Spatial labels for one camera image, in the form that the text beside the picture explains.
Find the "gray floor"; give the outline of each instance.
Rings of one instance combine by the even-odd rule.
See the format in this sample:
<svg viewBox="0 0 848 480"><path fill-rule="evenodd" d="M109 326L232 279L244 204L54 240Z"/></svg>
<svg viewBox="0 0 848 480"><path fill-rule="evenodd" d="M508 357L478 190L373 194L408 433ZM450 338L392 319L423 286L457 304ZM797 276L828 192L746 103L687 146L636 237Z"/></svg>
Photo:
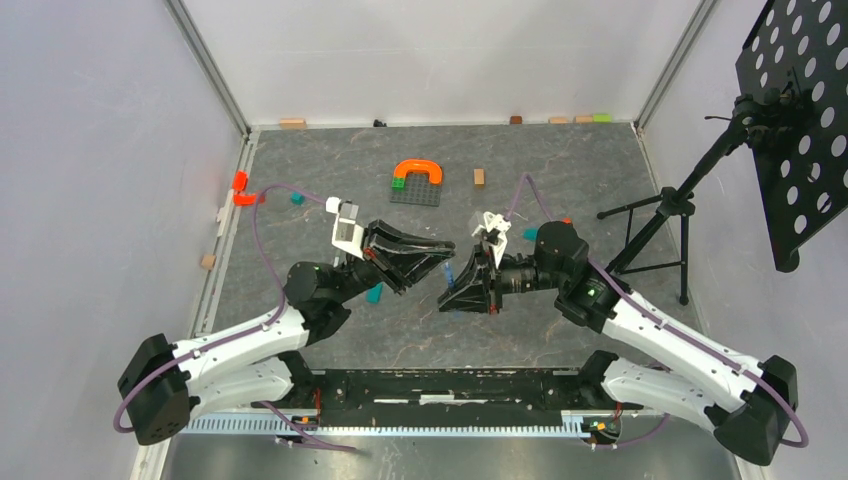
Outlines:
<svg viewBox="0 0 848 480"><path fill-rule="evenodd" d="M656 422L656 418L625 418L624 435L641 435ZM571 439L330 440L355 446L360 452L292 450L263 436L179 435L171 442L162 480L739 478L733 458L698 427L683 420L672 420L648 443L612 452L592 453L586 444Z"/></svg>
<svg viewBox="0 0 848 480"><path fill-rule="evenodd" d="M388 202L394 166L409 157L429 158L445 171L438 208ZM486 187L473 186L472 170L486 170ZM627 125L524 125L421 127L263 132L250 175L252 190L284 181L321 195L351 199L360 219L383 219L409 233L452 240L458 273L472 245L466 223L475 210L502 212L519 175L536 178L556 215L573 219L606 262L623 245L626 217L598 221L598 210L652 195L654 187ZM253 246L249 211L238 233L215 319L220 330L272 308L277 293ZM637 217L641 225L650 208ZM331 262L332 217L316 204L294 206L288 194L271 195L259 216L259 232L282 276L298 260ZM531 252L525 228L544 221L525 188L513 218L509 253ZM634 265L675 259L662 231ZM676 269L628 277L660 308L695 323L692 307L676 303ZM313 368L578 366L595 349L647 361L632 349L565 321L553 294L512 296L498 316L439 314L445 288L441 272L400 298L386 291L378 305L349 302L350 320L332 338L303 351ZM625 437L639 435L656 418L625 419ZM634 480L736 479L733 457L697 427L675 420L644 444L591 453L565 439L344 438L361 448L352 455L287 450L259 436L179 435L171 444L167 479L270 478L592 478Z"/></svg>
<svg viewBox="0 0 848 480"><path fill-rule="evenodd" d="M394 166L410 157L427 158L444 170L439 207L389 203ZM476 189L473 169L486 171ZM323 196L361 206L360 223L382 219L417 235L454 241L457 274L468 260L472 238L467 222L475 210L504 212L522 172L536 179L554 215L573 219L591 255L609 261L623 246L626 215L603 221L599 210L654 194L639 145L626 124L520 125L327 129L263 132L250 172L250 189L288 182ZM271 309L277 301L253 245L249 210L241 215L215 330ZM653 214L645 208L641 225ZM280 276L298 260L331 263L333 217L321 205L295 206L285 191L269 196L259 211L259 233ZM525 187L513 216L508 253L532 253L522 238L544 216ZM662 231L634 266L672 261L676 250ZM693 308L676 302L678 270L634 274L627 281L666 312L694 325ZM437 312L445 289L434 272L403 297L385 290L378 305L357 298L347 304L351 318L332 338L303 350L313 368L579 366L596 349L631 360L641 353L581 329L553 308L553 293L513 295L497 316Z"/></svg>

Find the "small block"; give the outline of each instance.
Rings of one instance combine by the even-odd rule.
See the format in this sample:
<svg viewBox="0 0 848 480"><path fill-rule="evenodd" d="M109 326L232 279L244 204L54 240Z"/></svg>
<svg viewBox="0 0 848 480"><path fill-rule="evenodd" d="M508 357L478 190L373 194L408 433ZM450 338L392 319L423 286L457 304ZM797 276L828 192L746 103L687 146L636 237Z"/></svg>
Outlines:
<svg viewBox="0 0 848 480"><path fill-rule="evenodd" d="M218 222L219 237L224 234L224 230L227 228L227 220L230 219L230 213L235 208L233 196L235 196L235 190L230 189L227 191L227 199L224 201L224 206L218 209L218 214L215 216L215 221Z"/></svg>
<svg viewBox="0 0 848 480"><path fill-rule="evenodd" d="M200 266L204 270L212 270L215 267L215 255L204 255L200 259Z"/></svg>
<svg viewBox="0 0 848 480"><path fill-rule="evenodd" d="M233 194L233 203L237 207L249 207L256 202L256 193L250 195L235 193ZM265 195L259 198L259 203L265 203Z"/></svg>
<svg viewBox="0 0 848 480"><path fill-rule="evenodd" d="M383 293L383 284L378 283L376 287L368 290L368 293L365 294L365 300L368 303L379 303L380 295Z"/></svg>
<svg viewBox="0 0 848 480"><path fill-rule="evenodd" d="M242 192L247 188L247 172L239 170L233 177L233 190Z"/></svg>
<svg viewBox="0 0 848 480"><path fill-rule="evenodd" d="M306 128L306 119L283 118L280 119L280 128L283 130L301 130Z"/></svg>

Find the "tripod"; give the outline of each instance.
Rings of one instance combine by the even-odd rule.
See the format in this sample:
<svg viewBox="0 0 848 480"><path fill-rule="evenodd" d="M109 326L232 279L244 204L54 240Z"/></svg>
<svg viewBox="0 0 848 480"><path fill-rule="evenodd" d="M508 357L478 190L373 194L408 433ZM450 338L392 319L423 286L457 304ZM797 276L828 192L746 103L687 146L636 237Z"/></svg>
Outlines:
<svg viewBox="0 0 848 480"><path fill-rule="evenodd" d="M607 265L607 272L627 274L679 266L679 301L681 305L689 303L689 217L695 213L695 204L690 201L695 196L692 192L698 183L718 164L719 160L730 155L737 147L747 141L748 128L753 126L755 115L759 111L760 105L755 103L750 96L740 96L736 99L733 118L730 119L727 129L716 139L707 153L701 157L701 160L698 161L694 170L686 177L680 188L663 187L659 195L598 214L598 219L602 220L610 215L629 212L624 249ZM656 214L631 241L630 230L633 224L633 210L657 202L660 204L657 207ZM669 217L678 215L680 216L680 260L628 270L627 267L630 266L630 263L662 228Z"/></svg>

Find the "gray baseplate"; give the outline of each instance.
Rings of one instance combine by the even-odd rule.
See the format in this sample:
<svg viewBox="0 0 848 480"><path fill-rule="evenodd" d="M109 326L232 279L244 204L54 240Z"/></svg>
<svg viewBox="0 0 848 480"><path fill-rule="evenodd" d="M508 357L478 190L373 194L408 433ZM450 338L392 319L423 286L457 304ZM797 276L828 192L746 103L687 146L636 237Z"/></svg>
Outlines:
<svg viewBox="0 0 848 480"><path fill-rule="evenodd" d="M410 173L406 176L403 190L391 188L389 201L438 207L442 197L442 186L433 185L426 173Z"/></svg>

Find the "tripod leg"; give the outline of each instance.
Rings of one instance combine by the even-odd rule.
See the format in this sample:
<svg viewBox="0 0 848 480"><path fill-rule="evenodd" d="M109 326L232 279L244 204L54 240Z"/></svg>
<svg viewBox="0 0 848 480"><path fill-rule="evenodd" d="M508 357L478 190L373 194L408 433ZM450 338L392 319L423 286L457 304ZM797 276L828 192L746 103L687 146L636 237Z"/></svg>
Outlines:
<svg viewBox="0 0 848 480"><path fill-rule="evenodd" d="M689 215L680 216L680 304L689 304Z"/></svg>
<svg viewBox="0 0 848 480"><path fill-rule="evenodd" d="M598 214L598 220L603 220L610 215L615 215L616 213L626 212L628 210L633 210L634 208L644 207L645 205L650 205L652 203L657 203L662 200L662 195L655 195L650 198L646 198L644 200L639 200L635 203L628 203L627 205L622 205L618 208L613 208L612 210L607 210L606 212L601 212Z"/></svg>
<svg viewBox="0 0 848 480"><path fill-rule="evenodd" d="M630 262L639 255L639 252L645 248L645 245L654 237L654 235L662 228L663 223L668 220L668 217L661 213L654 215L654 218L648 221L642 230L633 237L633 240L624 247L615 258L607 265L608 272L621 273L627 269Z"/></svg>
<svg viewBox="0 0 848 480"><path fill-rule="evenodd" d="M633 210L627 215L627 234L624 236L624 248L630 243L630 227L633 226Z"/></svg>

